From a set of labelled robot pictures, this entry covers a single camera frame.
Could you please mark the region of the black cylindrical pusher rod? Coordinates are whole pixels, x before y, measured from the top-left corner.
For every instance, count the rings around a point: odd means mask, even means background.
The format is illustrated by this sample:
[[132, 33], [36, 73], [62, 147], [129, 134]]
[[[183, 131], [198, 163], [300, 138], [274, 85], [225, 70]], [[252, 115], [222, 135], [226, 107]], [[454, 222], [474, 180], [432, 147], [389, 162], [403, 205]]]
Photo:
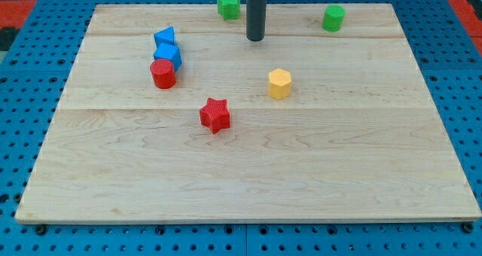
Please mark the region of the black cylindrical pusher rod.
[[246, 37], [262, 41], [265, 35], [267, 0], [246, 0]]

